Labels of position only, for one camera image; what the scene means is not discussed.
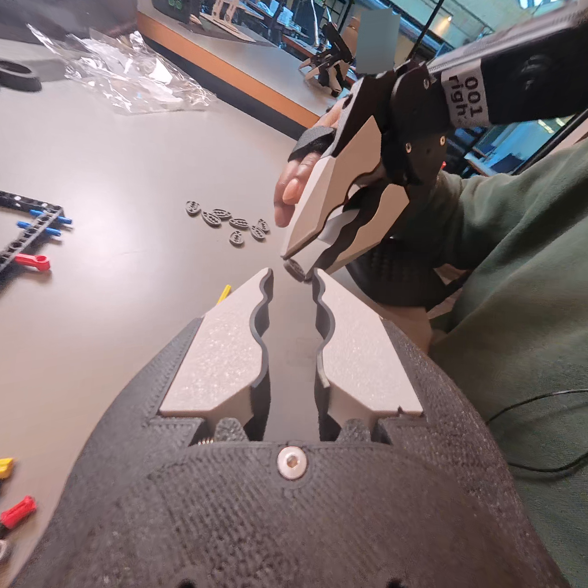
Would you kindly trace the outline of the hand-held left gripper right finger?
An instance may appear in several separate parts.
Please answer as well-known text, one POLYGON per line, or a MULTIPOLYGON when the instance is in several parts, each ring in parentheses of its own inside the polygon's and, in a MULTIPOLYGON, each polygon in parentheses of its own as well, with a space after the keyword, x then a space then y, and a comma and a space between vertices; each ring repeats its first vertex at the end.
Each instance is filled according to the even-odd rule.
POLYGON ((315 379, 319 426, 358 419, 373 428, 381 418, 423 416, 379 314, 322 269, 313 272, 312 293, 323 338, 315 379))

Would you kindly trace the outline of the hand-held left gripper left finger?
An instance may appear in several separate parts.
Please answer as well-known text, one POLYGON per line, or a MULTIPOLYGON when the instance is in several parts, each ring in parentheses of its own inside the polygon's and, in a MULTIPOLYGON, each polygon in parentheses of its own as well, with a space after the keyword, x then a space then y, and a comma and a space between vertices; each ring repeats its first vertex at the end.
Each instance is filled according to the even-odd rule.
POLYGON ((265 425, 270 408, 269 327, 274 275, 263 268, 201 319, 159 408, 164 417, 232 417, 265 425))

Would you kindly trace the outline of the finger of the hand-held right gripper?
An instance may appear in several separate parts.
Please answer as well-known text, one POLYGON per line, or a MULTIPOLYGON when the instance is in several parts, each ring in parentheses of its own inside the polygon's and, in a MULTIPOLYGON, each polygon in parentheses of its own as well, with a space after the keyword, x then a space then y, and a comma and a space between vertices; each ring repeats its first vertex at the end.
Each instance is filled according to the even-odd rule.
POLYGON ((375 116, 349 133, 351 122, 351 117, 340 119, 333 143, 311 172, 286 231, 284 261, 314 241, 329 215, 344 204, 352 184, 380 165, 382 134, 375 116))
POLYGON ((326 247, 312 262, 312 270, 334 273, 377 246, 408 203, 405 188, 393 183, 378 181, 359 188, 320 233, 318 241, 326 247))

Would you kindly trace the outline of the cluster of grey discs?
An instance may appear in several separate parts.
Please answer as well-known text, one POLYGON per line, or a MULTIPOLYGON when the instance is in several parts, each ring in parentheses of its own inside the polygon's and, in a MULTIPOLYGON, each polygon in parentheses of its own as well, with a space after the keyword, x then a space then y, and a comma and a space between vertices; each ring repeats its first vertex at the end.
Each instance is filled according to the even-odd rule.
POLYGON ((224 226, 228 227, 230 229, 228 242, 235 249, 245 247, 246 235, 249 235, 255 242, 263 243, 270 234, 269 224, 264 219, 249 222, 244 217, 234 216, 224 208, 205 210, 194 200, 188 200, 185 203, 185 212, 189 217, 201 218, 202 222, 210 229, 219 231, 224 226))

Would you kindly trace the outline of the pile of small lego pieces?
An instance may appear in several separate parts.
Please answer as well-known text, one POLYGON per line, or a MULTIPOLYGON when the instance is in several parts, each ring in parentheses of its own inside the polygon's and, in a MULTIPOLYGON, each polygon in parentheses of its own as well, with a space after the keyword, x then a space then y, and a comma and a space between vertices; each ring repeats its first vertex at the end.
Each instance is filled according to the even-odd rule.
MULTIPOLYGON (((11 477, 14 463, 12 458, 1 458, 1 488, 11 477)), ((1 511, 1 565, 4 565, 11 557, 12 547, 8 540, 9 535, 36 510, 34 498, 25 496, 16 505, 1 511)))

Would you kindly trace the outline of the person's right forearm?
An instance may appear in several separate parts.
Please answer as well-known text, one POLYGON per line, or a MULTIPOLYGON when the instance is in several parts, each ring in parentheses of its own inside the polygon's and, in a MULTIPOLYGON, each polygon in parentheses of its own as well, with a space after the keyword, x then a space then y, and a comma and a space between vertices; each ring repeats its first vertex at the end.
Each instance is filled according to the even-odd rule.
POLYGON ((502 266, 550 246, 570 263, 587 257, 587 141, 551 153, 519 175, 462 179, 440 172, 426 236, 440 264, 502 266))

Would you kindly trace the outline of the person's right hand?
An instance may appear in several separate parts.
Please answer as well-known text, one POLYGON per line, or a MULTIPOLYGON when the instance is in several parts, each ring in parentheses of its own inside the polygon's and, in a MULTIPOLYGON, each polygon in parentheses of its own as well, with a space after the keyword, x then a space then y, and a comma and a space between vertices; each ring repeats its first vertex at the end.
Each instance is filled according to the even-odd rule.
POLYGON ((273 197, 275 225, 287 227, 292 219, 295 207, 305 189, 314 166, 326 151, 324 145, 319 150, 303 151, 302 155, 290 157, 275 185, 273 197))

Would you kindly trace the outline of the black and tan device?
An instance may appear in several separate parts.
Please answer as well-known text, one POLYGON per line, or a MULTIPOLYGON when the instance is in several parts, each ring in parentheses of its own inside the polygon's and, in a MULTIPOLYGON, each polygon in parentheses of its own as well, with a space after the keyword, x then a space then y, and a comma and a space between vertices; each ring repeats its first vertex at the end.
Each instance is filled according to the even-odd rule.
POLYGON ((319 84, 327 88, 334 98, 337 98, 343 90, 346 78, 342 66, 350 66, 355 56, 332 22, 327 22, 323 26, 322 32, 330 46, 307 58, 300 64, 298 70, 308 68, 305 80, 317 78, 319 84))

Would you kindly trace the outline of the grey table with orange edge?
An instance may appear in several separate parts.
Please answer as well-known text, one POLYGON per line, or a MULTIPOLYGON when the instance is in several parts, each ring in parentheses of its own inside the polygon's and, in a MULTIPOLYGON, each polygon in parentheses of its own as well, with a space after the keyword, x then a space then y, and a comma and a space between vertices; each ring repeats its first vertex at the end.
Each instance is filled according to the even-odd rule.
POLYGON ((138 30, 148 45, 227 104, 298 139, 333 104, 323 87, 305 81, 298 60, 262 43, 195 32, 138 1, 138 30))

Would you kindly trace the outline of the person's green sweatshirt torso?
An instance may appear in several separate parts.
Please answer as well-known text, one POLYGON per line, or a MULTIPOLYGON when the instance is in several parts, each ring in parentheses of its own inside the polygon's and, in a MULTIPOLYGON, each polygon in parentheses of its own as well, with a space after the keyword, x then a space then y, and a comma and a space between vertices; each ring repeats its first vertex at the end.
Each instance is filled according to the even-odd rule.
MULTIPOLYGON (((431 357, 488 420, 502 409, 587 388, 587 262, 539 255, 478 267, 431 357)), ((511 409, 490 424, 505 459, 552 469, 587 451, 587 393, 511 409)), ((511 469, 550 555, 574 587, 587 587, 587 466, 568 473, 511 469)))

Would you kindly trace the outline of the plywood stand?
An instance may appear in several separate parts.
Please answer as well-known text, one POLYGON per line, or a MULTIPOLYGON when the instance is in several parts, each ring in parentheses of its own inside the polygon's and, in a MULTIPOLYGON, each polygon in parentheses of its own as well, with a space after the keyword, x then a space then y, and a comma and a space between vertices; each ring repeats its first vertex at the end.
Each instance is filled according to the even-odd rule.
POLYGON ((192 1, 189 23, 204 28, 203 21, 213 26, 214 30, 220 30, 231 37, 246 43, 256 43, 246 33, 241 32, 233 24, 233 16, 239 7, 239 1, 214 1, 211 14, 202 12, 202 1, 192 1))

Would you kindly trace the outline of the clear plastic bag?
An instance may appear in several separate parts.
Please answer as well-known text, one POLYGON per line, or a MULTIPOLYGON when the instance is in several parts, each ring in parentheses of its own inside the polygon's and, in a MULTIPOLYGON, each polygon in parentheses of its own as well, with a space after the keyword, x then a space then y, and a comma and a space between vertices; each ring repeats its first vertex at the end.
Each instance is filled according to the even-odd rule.
POLYGON ((84 86, 117 113, 146 115, 205 111, 217 96, 143 40, 139 31, 112 37, 89 29, 58 40, 30 23, 27 28, 63 66, 63 77, 84 86))

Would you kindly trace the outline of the black device with green display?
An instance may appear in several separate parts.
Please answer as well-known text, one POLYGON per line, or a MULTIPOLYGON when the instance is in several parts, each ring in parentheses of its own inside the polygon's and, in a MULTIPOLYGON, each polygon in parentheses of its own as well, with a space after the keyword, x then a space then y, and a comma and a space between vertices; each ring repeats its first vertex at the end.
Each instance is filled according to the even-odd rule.
POLYGON ((190 22, 192 15, 191 1, 151 1, 153 7, 162 14, 184 24, 190 22))

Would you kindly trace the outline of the black rubber tyre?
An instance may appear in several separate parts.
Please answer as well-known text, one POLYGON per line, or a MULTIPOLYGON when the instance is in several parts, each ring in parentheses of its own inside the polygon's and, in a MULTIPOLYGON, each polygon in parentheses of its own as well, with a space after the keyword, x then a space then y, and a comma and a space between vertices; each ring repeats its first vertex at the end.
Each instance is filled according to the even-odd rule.
POLYGON ((39 76, 23 63, 1 59, 1 86, 20 92, 40 92, 39 76))

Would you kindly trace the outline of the black lego frame assembly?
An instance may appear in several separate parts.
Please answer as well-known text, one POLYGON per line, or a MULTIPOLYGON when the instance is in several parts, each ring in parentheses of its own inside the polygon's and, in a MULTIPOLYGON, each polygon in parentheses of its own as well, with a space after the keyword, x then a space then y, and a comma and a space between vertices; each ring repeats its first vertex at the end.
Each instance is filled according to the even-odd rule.
POLYGON ((36 252, 39 244, 48 238, 62 237, 63 227, 71 227, 73 221, 65 215, 62 206, 42 200, 1 191, 1 209, 25 213, 31 220, 19 220, 18 236, 1 248, 1 276, 20 266, 47 273, 51 261, 36 252))

